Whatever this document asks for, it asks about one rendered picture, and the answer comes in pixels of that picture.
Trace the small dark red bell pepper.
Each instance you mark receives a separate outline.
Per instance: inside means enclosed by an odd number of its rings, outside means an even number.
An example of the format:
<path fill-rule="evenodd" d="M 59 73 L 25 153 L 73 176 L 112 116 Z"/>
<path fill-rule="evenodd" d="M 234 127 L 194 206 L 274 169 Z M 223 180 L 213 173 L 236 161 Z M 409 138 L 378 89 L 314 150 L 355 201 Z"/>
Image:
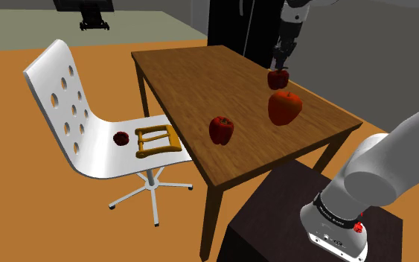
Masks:
<path fill-rule="evenodd" d="M 272 90 L 283 89 L 290 80 L 290 74 L 287 67 L 269 71 L 267 74 L 268 87 Z"/>

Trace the black cabinet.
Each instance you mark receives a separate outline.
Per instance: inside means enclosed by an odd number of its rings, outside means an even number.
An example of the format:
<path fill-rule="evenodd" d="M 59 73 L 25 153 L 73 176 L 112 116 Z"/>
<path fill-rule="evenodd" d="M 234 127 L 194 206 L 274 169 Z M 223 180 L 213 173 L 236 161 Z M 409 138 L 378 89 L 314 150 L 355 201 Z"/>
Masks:
<path fill-rule="evenodd" d="M 208 44 L 269 68 L 284 0 L 210 0 Z"/>

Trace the large red-orange apple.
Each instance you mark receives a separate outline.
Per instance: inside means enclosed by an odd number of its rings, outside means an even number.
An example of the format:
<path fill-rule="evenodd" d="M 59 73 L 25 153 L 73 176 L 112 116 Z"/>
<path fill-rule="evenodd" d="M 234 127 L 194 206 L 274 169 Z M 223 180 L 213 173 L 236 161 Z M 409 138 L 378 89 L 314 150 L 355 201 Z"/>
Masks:
<path fill-rule="evenodd" d="M 301 110 L 301 98 L 292 92 L 278 91 L 269 98 L 268 115 L 270 121 L 276 126 L 289 124 Z"/>

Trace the brown wooden table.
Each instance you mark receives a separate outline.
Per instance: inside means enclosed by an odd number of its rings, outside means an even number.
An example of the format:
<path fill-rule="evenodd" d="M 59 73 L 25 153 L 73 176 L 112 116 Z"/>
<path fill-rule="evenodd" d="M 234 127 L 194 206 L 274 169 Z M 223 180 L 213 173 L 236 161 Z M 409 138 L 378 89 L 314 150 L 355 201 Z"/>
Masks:
<path fill-rule="evenodd" d="M 152 92 L 208 187 L 199 256 L 209 259 L 223 193 L 317 149 L 325 169 L 361 120 L 299 86 L 299 116 L 275 126 L 268 116 L 268 71 L 222 45 L 134 51 L 140 92 Z M 209 125 L 228 118 L 227 145 L 214 144 Z"/>

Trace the dark robot stand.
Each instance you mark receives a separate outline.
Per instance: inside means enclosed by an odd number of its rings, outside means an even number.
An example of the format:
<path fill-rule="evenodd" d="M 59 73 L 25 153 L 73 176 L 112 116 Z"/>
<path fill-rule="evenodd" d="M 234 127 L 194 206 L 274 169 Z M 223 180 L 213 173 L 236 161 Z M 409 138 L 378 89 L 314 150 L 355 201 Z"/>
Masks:
<path fill-rule="evenodd" d="M 300 210 L 330 179 L 291 161 L 272 170 L 228 224 L 217 262 L 345 262 L 314 245 Z M 403 221 L 382 208 L 363 215 L 365 262 L 402 262 Z"/>

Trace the small dark red round object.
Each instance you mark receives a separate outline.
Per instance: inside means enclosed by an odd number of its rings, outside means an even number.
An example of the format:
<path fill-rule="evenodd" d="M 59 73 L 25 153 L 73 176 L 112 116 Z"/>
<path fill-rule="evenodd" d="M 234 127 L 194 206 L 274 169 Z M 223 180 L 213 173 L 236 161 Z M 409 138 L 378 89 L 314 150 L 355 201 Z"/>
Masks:
<path fill-rule="evenodd" d="M 118 145 L 118 146 L 125 146 L 129 143 L 129 135 L 126 132 L 116 132 L 113 135 L 113 141 Z"/>

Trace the white chair with holes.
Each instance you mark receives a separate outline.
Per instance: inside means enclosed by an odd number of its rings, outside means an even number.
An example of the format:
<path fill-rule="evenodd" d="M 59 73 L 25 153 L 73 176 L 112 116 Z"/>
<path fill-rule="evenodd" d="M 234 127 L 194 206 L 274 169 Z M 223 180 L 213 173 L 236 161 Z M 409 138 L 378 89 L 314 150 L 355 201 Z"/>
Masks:
<path fill-rule="evenodd" d="M 138 159 L 135 130 L 171 125 L 167 116 L 118 122 L 97 117 L 89 108 L 71 51 L 61 39 L 54 40 L 23 74 L 63 155 L 76 172 L 94 179 L 136 174 L 144 180 L 144 185 L 136 192 L 148 190 L 154 195 L 158 187 L 165 185 L 159 179 L 165 167 L 191 160 L 180 139 L 182 151 Z M 113 141 L 113 135 L 119 131 L 129 135 L 125 146 Z M 168 144 L 166 138 L 161 138 L 144 143 L 144 149 Z"/>

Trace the yellow-brown rectangular frame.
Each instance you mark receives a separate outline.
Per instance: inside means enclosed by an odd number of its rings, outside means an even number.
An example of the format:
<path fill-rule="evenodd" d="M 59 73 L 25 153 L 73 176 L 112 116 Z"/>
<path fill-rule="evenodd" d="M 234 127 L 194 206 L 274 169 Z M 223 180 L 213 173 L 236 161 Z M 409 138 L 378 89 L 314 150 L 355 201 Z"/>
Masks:
<path fill-rule="evenodd" d="M 164 134 L 153 136 L 150 138 L 143 138 L 144 134 L 151 133 L 151 132 L 158 132 L 158 131 L 164 131 Z M 138 151 L 135 154 L 135 156 L 138 159 L 144 159 L 144 158 L 147 158 L 148 156 L 152 156 L 159 153 L 182 151 L 179 137 L 176 134 L 176 131 L 174 130 L 174 128 L 169 124 L 138 128 L 135 130 L 135 134 L 138 136 Z M 161 138 L 166 138 L 169 141 L 169 144 L 167 146 L 144 149 L 144 143 L 155 141 Z"/>

